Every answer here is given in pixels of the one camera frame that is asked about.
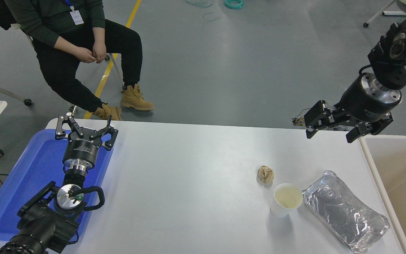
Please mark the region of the person's left hand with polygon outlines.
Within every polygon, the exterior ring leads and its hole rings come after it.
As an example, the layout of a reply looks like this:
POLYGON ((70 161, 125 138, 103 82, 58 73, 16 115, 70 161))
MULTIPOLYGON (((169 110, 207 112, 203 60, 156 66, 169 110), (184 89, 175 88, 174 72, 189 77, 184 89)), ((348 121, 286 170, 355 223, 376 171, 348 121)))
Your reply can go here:
POLYGON ((96 41, 92 47, 92 55, 96 59, 95 63, 100 64, 106 58, 106 45, 105 42, 96 41))

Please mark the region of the person's right hand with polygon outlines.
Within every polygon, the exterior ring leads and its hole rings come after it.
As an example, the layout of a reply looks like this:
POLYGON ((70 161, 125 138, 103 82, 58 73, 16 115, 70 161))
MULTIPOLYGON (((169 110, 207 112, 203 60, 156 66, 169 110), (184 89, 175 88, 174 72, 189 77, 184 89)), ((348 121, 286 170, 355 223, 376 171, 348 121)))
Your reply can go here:
POLYGON ((74 50, 73 55, 80 61, 84 63, 92 63, 96 61, 92 52, 87 48, 78 47, 74 50))

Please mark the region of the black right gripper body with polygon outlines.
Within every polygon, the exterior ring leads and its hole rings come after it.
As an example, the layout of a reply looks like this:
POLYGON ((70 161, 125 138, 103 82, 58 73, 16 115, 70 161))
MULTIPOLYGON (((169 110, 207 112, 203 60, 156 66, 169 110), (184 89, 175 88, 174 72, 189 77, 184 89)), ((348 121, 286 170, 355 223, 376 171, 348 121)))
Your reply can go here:
POLYGON ((401 91, 384 87, 373 73, 362 73, 335 105, 357 120, 376 122, 401 102, 401 91))

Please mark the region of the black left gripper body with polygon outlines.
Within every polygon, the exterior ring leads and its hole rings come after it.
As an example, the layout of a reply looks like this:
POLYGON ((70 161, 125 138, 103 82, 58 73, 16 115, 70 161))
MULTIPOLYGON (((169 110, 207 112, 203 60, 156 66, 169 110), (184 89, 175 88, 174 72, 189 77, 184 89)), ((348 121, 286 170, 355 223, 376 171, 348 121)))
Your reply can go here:
POLYGON ((75 139, 69 137, 67 140, 66 152, 63 156, 63 164, 66 167, 71 167, 73 163, 78 163, 85 167, 95 166, 100 141, 79 137, 75 139))

